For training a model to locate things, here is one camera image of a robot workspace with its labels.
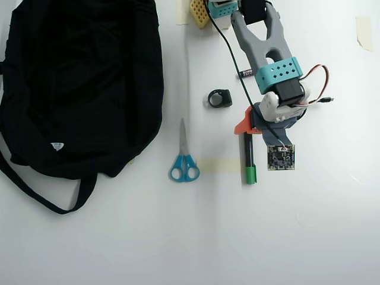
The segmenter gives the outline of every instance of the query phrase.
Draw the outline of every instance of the backpack strap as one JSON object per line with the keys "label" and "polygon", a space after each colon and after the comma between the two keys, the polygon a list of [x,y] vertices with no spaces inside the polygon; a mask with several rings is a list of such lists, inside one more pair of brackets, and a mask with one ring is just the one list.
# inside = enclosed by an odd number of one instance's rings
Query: backpack strap
{"label": "backpack strap", "polygon": [[45,207],[49,208],[57,214],[64,215],[71,212],[79,210],[88,200],[92,192],[94,191],[97,175],[90,176],[81,180],[81,185],[79,187],[79,194],[75,206],[71,210],[63,210],[53,203],[49,202],[39,194],[35,193],[26,183],[19,177],[19,175],[11,168],[4,156],[0,151],[0,170],[15,183],[22,191],[24,191],[28,196],[40,202]]}

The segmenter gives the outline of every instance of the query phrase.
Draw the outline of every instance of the wire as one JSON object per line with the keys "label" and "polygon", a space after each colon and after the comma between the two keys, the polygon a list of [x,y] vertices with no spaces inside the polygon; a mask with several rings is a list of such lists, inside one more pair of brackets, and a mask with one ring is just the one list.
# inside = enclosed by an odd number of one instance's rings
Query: wire
{"label": "wire", "polygon": [[299,120],[301,120],[302,118],[303,118],[303,116],[306,114],[306,111],[307,111],[308,109],[306,108],[304,111],[303,111],[303,113],[300,115],[300,116],[298,116],[297,117],[297,121],[299,121]]}
{"label": "wire", "polygon": [[214,19],[212,18],[212,16],[210,15],[210,10],[208,9],[208,6],[207,6],[207,3],[206,3],[206,0],[203,0],[203,3],[204,3],[204,6],[205,6],[205,9],[206,9],[206,13],[208,15],[208,17],[210,18],[213,26],[215,27],[215,29],[219,32],[219,34],[221,35],[221,37],[223,38],[223,40],[226,42],[227,44],[227,47],[228,47],[228,50],[230,51],[230,54],[231,54],[231,57],[232,57],[232,60],[233,60],[233,64],[235,65],[235,69],[236,69],[236,73],[237,73],[237,76],[239,77],[240,79],[240,83],[242,84],[242,87],[244,89],[244,93],[245,93],[245,96],[247,97],[248,99],[248,102],[249,104],[251,105],[251,108],[252,110],[254,111],[254,113],[262,119],[262,121],[264,122],[265,124],[265,127],[274,135],[274,137],[280,142],[280,144],[286,148],[285,144],[282,142],[282,140],[280,139],[280,137],[278,136],[278,134],[272,129],[272,127],[269,126],[268,122],[257,112],[257,110],[255,109],[254,107],[254,104],[252,103],[252,100],[251,100],[251,97],[249,96],[249,93],[248,93],[248,90],[245,86],[245,83],[244,83],[244,80],[243,80],[243,77],[241,76],[240,74],[240,69],[238,67],[238,63],[236,62],[236,58],[235,58],[235,55],[233,54],[233,51],[232,51],[232,48],[230,46],[230,43],[229,41],[227,40],[227,38],[224,36],[223,32],[219,29],[219,27],[217,26],[217,24],[215,23]]}
{"label": "wire", "polygon": [[326,65],[322,65],[322,64],[317,64],[315,65],[312,69],[310,69],[310,71],[304,76],[304,77],[301,77],[299,80],[300,81],[303,81],[305,80],[306,78],[308,78],[314,71],[316,71],[318,68],[323,68],[325,70],[325,73],[326,73],[326,79],[325,79],[325,84],[322,88],[322,91],[321,93],[319,94],[319,96],[312,100],[312,101],[309,101],[308,103],[299,103],[299,104],[295,104],[293,105],[294,107],[309,107],[311,105],[314,105],[316,103],[319,102],[319,100],[321,99],[323,93],[325,92],[326,88],[327,88],[327,85],[328,85],[328,82],[329,82],[329,79],[330,79],[330,73],[328,71],[328,68]]}
{"label": "wire", "polygon": [[252,103],[251,97],[249,96],[248,90],[247,90],[247,88],[246,88],[246,86],[244,84],[244,80],[243,80],[242,76],[240,75],[238,63],[236,62],[236,58],[235,58],[235,55],[233,54],[232,48],[230,46],[230,43],[228,42],[228,40],[224,36],[224,34],[221,32],[221,30],[219,29],[219,27],[217,26],[217,24],[214,22],[212,16],[210,15],[210,10],[208,9],[206,0],[203,0],[203,3],[204,3],[204,6],[205,6],[205,9],[206,9],[206,13],[207,13],[208,17],[210,18],[212,24],[214,25],[215,29],[217,29],[217,31],[219,32],[219,34],[221,35],[221,37],[223,38],[223,40],[226,42],[228,50],[230,50],[231,57],[232,57],[232,60],[233,60],[233,64],[235,65],[237,76],[239,76],[240,83],[242,84],[242,87],[243,87],[244,92],[245,92],[245,96],[247,97],[248,102],[251,105],[251,107],[254,108],[254,104]]}

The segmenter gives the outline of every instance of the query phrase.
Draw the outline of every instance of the circuit board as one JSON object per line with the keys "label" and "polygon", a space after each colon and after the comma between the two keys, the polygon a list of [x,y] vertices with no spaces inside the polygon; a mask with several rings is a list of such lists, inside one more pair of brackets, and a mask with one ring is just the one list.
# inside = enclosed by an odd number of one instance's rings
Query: circuit board
{"label": "circuit board", "polygon": [[268,145],[268,170],[294,170],[295,146]]}

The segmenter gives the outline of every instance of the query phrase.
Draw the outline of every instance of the connector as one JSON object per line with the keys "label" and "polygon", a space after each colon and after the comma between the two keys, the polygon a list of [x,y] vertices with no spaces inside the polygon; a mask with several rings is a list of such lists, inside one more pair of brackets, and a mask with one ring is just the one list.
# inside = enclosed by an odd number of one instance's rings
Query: connector
{"label": "connector", "polygon": [[325,98],[319,99],[318,103],[330,103],[332,101],[334,101],[333,97],[325,97]]}

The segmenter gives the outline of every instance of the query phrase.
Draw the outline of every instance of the red wire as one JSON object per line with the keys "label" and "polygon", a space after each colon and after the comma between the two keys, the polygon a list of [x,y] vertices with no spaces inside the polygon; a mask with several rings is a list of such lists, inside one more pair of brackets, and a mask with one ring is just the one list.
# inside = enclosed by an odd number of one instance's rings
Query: red wire
{"label": "red wire", "polygon": [[324,86],[322,88],[321,94],[319,94],[319,96],[318,96],[317,99],[312,100],[309,103],[300,103],[298,105],[309,105],[309,104],[312,104],[312,103],[318,101],[322,97],[323,93],[325,92],[325,90],[327,88],[327,85],[328,85],[328,82],[329,82],[329,79],[330,79],[330,73],[329,73],[328,68],[327,68],[326,65],[322,65],[322,64],[315,65],[312,69],[310,69],[310,71],[304,77],[301,77],[300,80],[304,80],[307,77],[309,77],[309,75],[311,75],[319,67],[322,67],[325,70],[325,73],[326,73],[326,80],[325,80],[325,84],[324,84]]}

